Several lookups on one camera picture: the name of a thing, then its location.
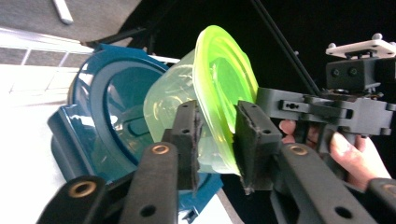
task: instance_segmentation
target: black cable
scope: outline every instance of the black cable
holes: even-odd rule
[[[304,68],[303,64],[301,63],[300,59],[295,55],[293,49],[289,45],[288,41],[286,40],[285,36],[282,35],[280,30],[277,28],[276,24],[274,23],[273,19],[271,18],[268,11],[265,9],[264,5],[260,0],[251,0],[253,6],[257,9],[262,20],[264,21],[265,25],[267,25],[268,29],[270,30],[271,34],[274,36],[276,42],[285,52],[286,56],[290,60],[291,64],[296,69],[297,74],[300,76],[301,80],[308,88],[309,93],[319,96],[320,90],[318,86],[315,84],[314,80],[311,76],[309,76],[308,72]]]

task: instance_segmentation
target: lime green rim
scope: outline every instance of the lime green rim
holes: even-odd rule
[[[216,57],[226,59],[235,69],[237,77],[230,78],[237,78],[240,81],[241,88],[233,92],[233,95],[238,97],[229,99],[227,92],[215,86],[218,80],[216,76],[228,75],[212,75],[213,68],[210,64]],[[219,154],[225,165],[233,173],[240,175],[233,154],[236,119],[234,106],[239,100],[254,103],[259,88],[248,56],[225,30],[216,25],[208,26],[200,33],[196,43],[192,76],[198,102],[219,148]],[[224,103],[221,102],[230,102],[226,105],[229,108],[224,109]]]

